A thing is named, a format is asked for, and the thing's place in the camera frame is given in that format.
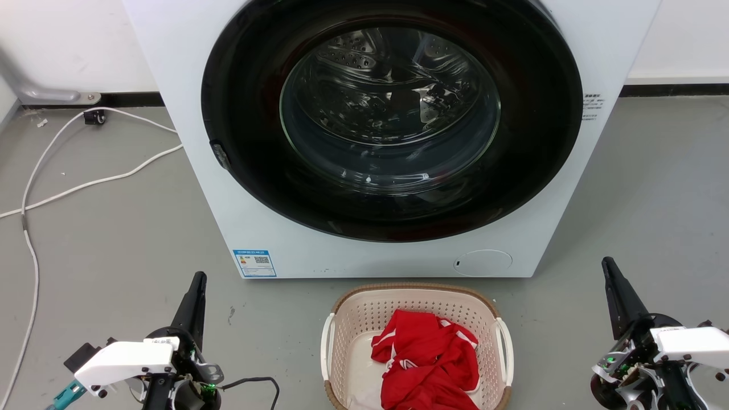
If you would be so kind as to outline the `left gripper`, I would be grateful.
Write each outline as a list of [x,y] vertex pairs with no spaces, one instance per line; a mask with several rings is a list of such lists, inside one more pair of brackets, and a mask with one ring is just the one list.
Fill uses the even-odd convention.
[[140,342],[112,339],[105,347],[88,343],[75,352],[75,381],[102,399],[115,384],[141,382],[143,409],[219,409],[222,369],[203,359],[207,275],[196,272],[172,327]]

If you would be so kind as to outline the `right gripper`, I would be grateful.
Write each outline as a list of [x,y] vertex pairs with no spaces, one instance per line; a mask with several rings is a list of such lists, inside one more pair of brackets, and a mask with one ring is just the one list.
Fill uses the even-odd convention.
[[708,409],[692,374],[703,366],[727,381],[727,332],[709,321],[690,329],[649,314],[612,257],[601,267],[616,342],[592,368],[594,399],[606,409]]

